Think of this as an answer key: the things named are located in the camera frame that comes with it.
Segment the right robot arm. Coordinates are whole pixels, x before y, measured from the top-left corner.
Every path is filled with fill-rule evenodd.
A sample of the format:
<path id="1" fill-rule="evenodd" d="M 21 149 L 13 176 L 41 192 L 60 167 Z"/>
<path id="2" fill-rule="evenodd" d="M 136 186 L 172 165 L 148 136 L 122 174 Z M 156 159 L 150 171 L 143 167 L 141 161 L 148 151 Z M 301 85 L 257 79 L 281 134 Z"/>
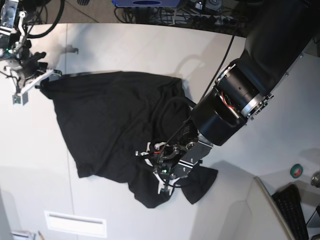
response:
<path id="1" fill-rule="evenodd" d="M 43 33 L 32 34 L 31 31 L 40 20 L 48 0 L 2 0 L 0 2 L 0 60 L 7 62 L 9 74 L 0 73 L 13 80 L 16 94 L 22 94 L 32 88 L 38 81 L 46 79 L 59 71 L 40 62 L 46 52 L 31 52 L 31 40 L 47 36 L 60 21 L 65 1 L 61 0 L 59 10 L 52 25 Z"/>

